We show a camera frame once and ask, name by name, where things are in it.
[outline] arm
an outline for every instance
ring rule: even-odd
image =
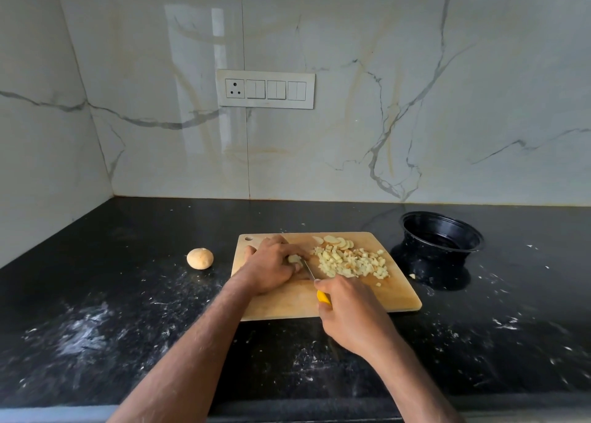
[[[315,286],[330,294],[332,301],[332,306],[319,303],[324,330],[375,369],[405,422],[464,421],[398,334],[368,286],[340,275],[316,280]]]
[[[265,239],[258,251],[248,246],[244,266],[108,422],[205,421],[227,351],[248,303],[256,294],[285,283],[301,268],[285,261],[286,256],[294,254],[306,255],[279,235]]]

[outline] black granite countertop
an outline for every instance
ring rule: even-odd
[[[393,248],[410,210],[486,240],[464,288],[411,280],[423,308],[391,315],[454,403],[591,402],[591,209],[114,198],[0,269],[0,406],[121,402],[228,279],[242,233],[367,231]],[[188,267],[198,247],[211,269]],[[339,418],[396,412],[318,318],[240,324],[214,414],[310,418],[328,404]]]

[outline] switch board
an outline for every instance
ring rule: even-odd
[[[314,109],[315,82],[314,73],[217,70],[218,105]]]

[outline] hand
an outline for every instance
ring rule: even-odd
[[[268,293],[277,286],[284,284],[291,276],[301,269],[301,264],[287,262],[287,256],[299,255],[307,258],[306,252],[295,244],[289,244],[281,235],[265,238],[258,250],[247,246],[246,263],[235,277],[248,278],[255,294]]]
[[[330,294],[332,307],[319,302],[318,308],[326,334],[336,342],[370,363],[391,344],[396,329],[369,286],[341,275],[316,280],[314,286]]]

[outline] cutting board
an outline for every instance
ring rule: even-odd
[[[232,275],[234,275],[244,264],[244,250],[247,246],[259,247],[261,241],[273,236],[273,233],[243,234],[238,238]],[[386,311],[416,311],[421,308],[422,303],[417,293],[408,283],[406,277],[394,262],[388,251],[370,232],[333,232],[333,233],[282,233],[288,242],[298,244],[302,249],[309,252],[318,244],[312,236],[325,237],[326,235],[341,236],[350,239],[355,248],[364,248],[367,252],[377,252],[382,249],[381,255],[386,260],[386,267],[390,277],[378,280],[373,275],[360,277],[360,280],[369,285]],[[326,278],[318,267],[318,257],[311,256],[308,266],[316,278]],[[316,317],[318,316],[318,300],[316,289],[305,268],[270,293],[257,295],[248,306],[243,321],[245,320],[266,320],[284,319],[295,317]]]

